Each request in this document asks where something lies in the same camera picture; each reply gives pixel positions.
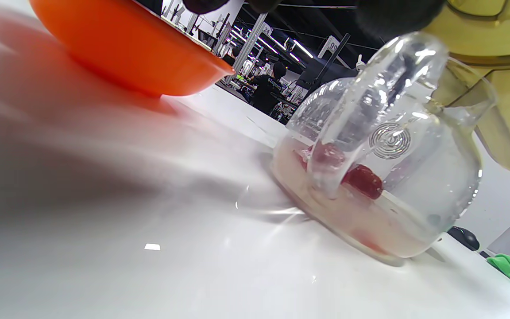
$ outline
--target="white table surface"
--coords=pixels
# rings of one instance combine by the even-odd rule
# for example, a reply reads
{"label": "white table surface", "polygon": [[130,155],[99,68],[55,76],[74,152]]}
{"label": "white table surface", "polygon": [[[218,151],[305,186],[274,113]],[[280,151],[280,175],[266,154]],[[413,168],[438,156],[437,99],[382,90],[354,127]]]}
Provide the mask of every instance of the white table surface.
{"label": "white table surface", "polygon": [[0,319],[510,319],[510,280],[447,235],[391,267],[293,208],[276,121],[218,87],[161,103],[180,117],[0,0]]}

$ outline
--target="ceiling light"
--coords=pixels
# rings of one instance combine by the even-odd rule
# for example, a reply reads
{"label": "ceiling light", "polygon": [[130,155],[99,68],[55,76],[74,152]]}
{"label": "ceiling light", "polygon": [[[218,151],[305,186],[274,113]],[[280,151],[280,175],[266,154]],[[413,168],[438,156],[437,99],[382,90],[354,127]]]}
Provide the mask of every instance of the ceiling light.
{"label": "ceiling light", "polygon": [[243,37],[241,36],[241,34],[238,34],[237,32],[235,32],[235,30],[231,30],[231,32],[233,32],[236,36],[239,36],[239,39],[241,39],[241,40],[243,40],[243,41],[247,42],[247,40],[245,40],[245,38],[243,38]]}
{"label": "ceiling light", "polygon": [[292,57],[293,59],[295,59],[296,61],[299,61],[299,62],[300,62],[300,59],[298,59],[298,58],[297,58],[294,54],[292,54],[292,53],[291,53],[291,57]]}
{"label": "ceiling light", "polygon": [[269,38],[271,38],[271,40],[275,41],[276,44],[279,45],[279,47],[283,48],[283,50],[286,51],[287,48],[285,48],[285,46],[283,46],[281,43],[279,43],[277,40],[275,40],[275,38],[273,38],[272,36],[268,36]]}
{"label": "ceiling light", "polygon": [[308,50],[306,50],[306,48],[304,48],[304,47],[303,47],[303,46],[302,46],[302,45],[301,45],[298,41],[296,41],[296,40],[293,40],[293,41],[294,41],[294,43],[295,43],[296,45],[298,45],[298,47],[299,47],[302,51],[304,51],[304,53],[308,54],[308,56],[309,56],[310,58],[314,58],[314,57],[312,56],[312,54],[311,54],[310,52],[308,52]]}
{"label": "ceiling light", "polygon": [[273,51],[273,52],[275,52],[275,53],[279,54],[279,53],[277,52],[277,50],[273,49],[273,47],[271,47],[271,46],[269,45],[269,43],[265,42],[265,40],[263,40],[262,38],[259,38],[259,41],[263,42],[263,44],[265,44],[265,45],[267,46],[267,48],[271,49],[271,51]]}

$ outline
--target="orange bowl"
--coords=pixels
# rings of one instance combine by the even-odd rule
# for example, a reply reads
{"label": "orange bowl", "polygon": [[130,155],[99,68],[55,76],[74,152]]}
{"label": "orange bowl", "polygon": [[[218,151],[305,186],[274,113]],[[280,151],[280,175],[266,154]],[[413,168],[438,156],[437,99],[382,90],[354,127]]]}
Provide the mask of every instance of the orange bowl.
{"label": "orange bowl", "polygon": [[75,60],[152,97],[191,95],[232,68],[132,0],[30,0]]}

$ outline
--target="glass teapot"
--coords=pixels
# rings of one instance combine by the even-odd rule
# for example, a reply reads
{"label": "glass teapot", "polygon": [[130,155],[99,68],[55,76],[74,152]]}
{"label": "glass teapot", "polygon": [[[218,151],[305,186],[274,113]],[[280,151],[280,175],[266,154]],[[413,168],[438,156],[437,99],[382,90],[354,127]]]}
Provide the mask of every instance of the glass teapot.
{"label": "glass teapot", "polygon": [[496,104],[488,81],[437,38],[395,38],[353,79],[327,83],[289,121],[273,174],[307,214],[363,252],[424,252],[471,204],[472,132]]}

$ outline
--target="teapot handle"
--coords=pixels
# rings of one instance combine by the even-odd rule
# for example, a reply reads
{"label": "teapot handle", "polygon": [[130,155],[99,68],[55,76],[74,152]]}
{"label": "teapot handle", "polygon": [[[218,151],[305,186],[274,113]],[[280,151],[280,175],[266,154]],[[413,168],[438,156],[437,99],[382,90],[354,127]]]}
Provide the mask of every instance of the teapot handle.
{"label": "teapot handle", "polygon": [[335,198],[358,150],[415,83],[435,88],[448,60],[448,49],[421,32],[399,36],[385,44],[326,119],[308,161],[314,188]]}

